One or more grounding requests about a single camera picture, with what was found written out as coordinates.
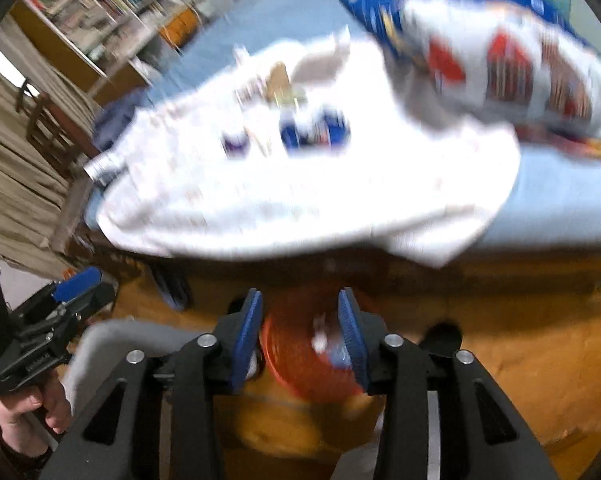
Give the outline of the person left hand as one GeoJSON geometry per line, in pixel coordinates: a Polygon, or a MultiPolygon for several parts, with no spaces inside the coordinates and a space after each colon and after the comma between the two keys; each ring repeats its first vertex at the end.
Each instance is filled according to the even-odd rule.
{"type": "Polygon", "coordinates": [[[72,421],[72,407],[57,372],[49,374],[41,386],[31,385],[0,398],[2,440],[14,452],[38,457],[48,449],[25,417],[39,408],[46,410],[46,426],[56,434],[62,434],[72,421]]]}

